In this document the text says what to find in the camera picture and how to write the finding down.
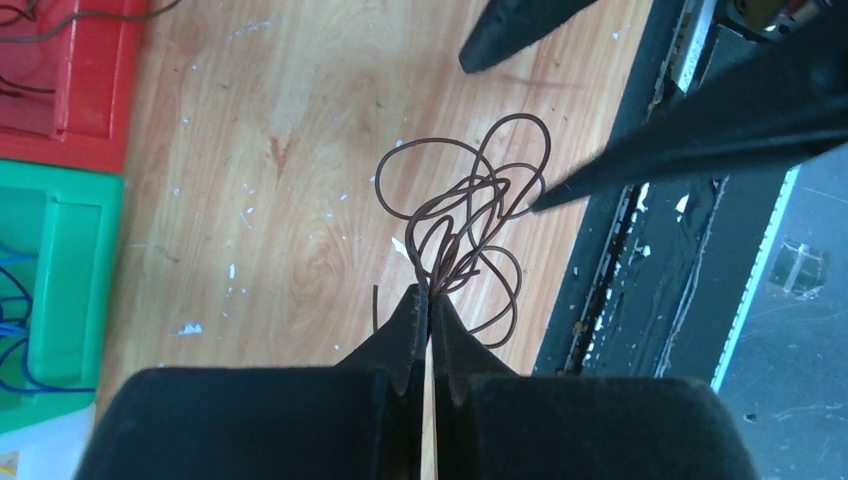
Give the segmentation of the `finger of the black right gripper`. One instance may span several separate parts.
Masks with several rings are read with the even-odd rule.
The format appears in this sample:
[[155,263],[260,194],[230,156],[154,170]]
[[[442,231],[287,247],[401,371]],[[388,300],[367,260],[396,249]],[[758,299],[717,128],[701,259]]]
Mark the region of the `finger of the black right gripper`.
[[537,197],[534,212],[606,188],[795,166],[847,142],[847,34],[806,26],[705,82]]
[[592,0],[491,0],[459,51],[466,74],[487,71],[545,38]]

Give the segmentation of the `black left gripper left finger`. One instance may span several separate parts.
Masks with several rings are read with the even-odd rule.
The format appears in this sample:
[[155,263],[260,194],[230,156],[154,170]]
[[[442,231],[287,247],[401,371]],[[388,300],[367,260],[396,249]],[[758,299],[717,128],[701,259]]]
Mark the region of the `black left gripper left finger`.
[[426,291],[334,366],[157,367],[97,425],[80,479],[416,479]]

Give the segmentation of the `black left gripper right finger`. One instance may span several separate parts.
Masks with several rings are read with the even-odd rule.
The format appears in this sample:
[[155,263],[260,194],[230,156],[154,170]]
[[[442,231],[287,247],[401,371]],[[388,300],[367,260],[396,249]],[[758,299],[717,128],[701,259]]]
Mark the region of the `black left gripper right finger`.
[[754,479],[733,419],[705,383],[521,376],[429,305],[441,479]]

